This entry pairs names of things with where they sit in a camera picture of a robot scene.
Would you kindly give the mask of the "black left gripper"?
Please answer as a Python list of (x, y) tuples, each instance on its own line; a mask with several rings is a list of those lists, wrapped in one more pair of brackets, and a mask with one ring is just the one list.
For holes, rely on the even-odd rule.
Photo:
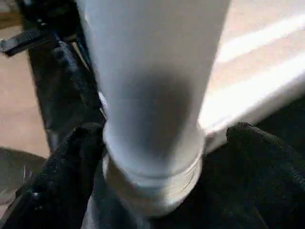
[[(6, 56), (14, 56), (45, 42), (71, 37), (80, 24), (74, 0), (16, 0), (15, 3), (30, 28), (7, 40), (1, 39), (0, 53)], [(73, 46), (58, 41), (52, 53), (78, 90), (83, 103), (92, 109), (101, 109), (93, 75)]]

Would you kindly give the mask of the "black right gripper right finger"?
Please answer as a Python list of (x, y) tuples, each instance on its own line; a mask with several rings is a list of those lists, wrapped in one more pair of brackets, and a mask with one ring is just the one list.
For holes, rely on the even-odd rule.
[(248, 123), (227, 129), (241, 157), (247, 199), (270, 229), (305, 227), (305, 159), (282, 139)]

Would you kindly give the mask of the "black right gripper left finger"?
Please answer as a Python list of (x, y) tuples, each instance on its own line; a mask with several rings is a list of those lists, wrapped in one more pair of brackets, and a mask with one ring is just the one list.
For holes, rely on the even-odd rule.
[(2, 229), (79, 229), (102, 158), (103, 126), (75, 128), (41, 172), (16, 192), (0, 220)]

